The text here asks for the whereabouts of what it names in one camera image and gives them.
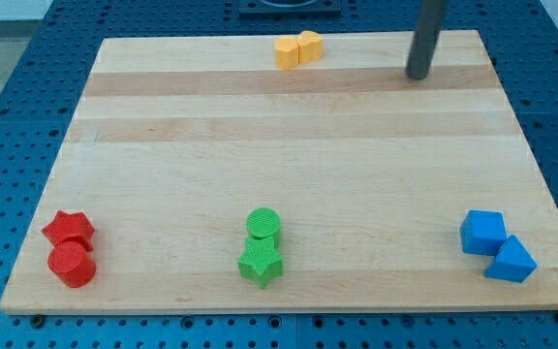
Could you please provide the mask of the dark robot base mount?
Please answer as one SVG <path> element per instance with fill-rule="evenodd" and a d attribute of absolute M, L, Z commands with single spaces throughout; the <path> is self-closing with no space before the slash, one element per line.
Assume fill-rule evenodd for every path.
<path fill-rule="evenodd" d="M 236 0 L 239 17 L 339 15 L 341 0 Z"/>

